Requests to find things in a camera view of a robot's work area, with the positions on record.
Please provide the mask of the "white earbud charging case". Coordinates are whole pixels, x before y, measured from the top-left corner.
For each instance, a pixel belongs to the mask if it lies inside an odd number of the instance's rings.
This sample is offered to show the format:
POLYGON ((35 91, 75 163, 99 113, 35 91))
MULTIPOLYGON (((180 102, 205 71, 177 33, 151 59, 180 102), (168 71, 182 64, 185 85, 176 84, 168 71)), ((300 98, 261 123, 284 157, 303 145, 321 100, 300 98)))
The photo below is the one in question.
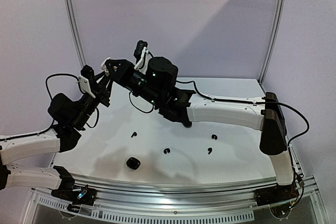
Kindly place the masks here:
POLYGON ((107 63, 108 60, 112 60, 112 58, 111 58, 111 57, 108 57, 108 58, 106 58, 106 59, 101 63, 101 69, 102 69, 102 70, 104 71, 104 73, 107 74, 107 75, 109 75, 109 70, 108 70, 107 65, 106 65, 106 63, 107 63))

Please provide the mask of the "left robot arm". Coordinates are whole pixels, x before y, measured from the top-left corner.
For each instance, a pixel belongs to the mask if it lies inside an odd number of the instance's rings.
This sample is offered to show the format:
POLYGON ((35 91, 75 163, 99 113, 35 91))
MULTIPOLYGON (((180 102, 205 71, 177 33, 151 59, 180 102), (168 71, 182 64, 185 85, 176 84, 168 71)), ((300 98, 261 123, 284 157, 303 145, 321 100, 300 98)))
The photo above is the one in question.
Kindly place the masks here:
POLYGON ((106 72, 94 74, 83 68, 77 78, 82 93, 73 101, 59 93, 51 98, 48 113, 51 126, 45 130, 26 135, 1 137, 1 189, 9 187, 41 187, 57 190, 67 200, 78 195, 72 175, 62 166, 25 167, 15 161, 38 154, 62 153, 72 150, 81 138, 80 131, 98 105, 110 105, 112 81, 106 72))

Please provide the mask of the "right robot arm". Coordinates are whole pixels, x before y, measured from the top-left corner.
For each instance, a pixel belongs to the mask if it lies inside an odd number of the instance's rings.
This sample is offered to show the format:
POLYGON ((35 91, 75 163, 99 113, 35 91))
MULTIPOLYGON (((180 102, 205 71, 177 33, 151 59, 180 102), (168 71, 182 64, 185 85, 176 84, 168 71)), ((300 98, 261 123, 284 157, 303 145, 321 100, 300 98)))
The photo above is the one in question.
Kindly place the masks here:
POLYGON ((292 161, 286 143, 286 125, 277 97, 267 92, 264 97, 234 99, 200 95, 196 90, 176 87, 177 66, 164 57, 148 61, 145 73, 128 60, 106 59, 102 70, 118 85, 151 103, 159 114, 171 122, 191 127, 194 122, 239 125, 261 131, 259 149, 268 155, 277 185, 271 190, 276 201, 291 194, 294 181, 292 161))

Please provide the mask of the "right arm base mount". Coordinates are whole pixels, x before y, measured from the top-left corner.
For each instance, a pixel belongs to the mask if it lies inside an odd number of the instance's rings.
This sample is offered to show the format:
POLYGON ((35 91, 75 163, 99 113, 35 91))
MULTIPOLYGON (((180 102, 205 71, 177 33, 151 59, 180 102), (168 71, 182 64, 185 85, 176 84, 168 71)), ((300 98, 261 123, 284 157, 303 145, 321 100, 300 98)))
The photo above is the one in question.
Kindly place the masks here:
POLYGON ((283 201, 289 201, 298 196, 299 192, 294 184, 287 186, 274 185, 254 191, 254 199, 257 206, 266 206, 283 201))

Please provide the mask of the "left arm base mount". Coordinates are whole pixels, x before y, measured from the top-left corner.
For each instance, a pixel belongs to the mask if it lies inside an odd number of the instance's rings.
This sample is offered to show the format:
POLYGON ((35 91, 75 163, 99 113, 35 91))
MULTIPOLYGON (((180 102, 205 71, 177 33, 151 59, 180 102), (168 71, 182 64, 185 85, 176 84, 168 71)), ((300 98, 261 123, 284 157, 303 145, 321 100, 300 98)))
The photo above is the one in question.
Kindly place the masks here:
POLYGON ((98 191, 94 188, 85 186, 73 186, 69 189, 54 189, 51 195, 55 198, 72 202, 73 205, 93 206, 98 191))

